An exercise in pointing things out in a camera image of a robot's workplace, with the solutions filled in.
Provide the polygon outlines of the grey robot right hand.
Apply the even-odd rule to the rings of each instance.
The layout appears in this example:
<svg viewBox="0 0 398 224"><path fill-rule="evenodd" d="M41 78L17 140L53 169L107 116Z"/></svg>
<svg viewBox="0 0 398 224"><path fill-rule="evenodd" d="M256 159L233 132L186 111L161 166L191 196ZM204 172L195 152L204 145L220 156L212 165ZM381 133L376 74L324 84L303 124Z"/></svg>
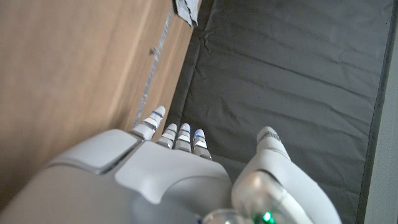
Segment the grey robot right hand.
<svg viewBox="0 0 398 224"><path fill-rule="evenodd" d="M156 108L130 131L110 129L50 160L1 212L2 223L339 223L322 188L264 127L231 180L203 130Z"/></svg>

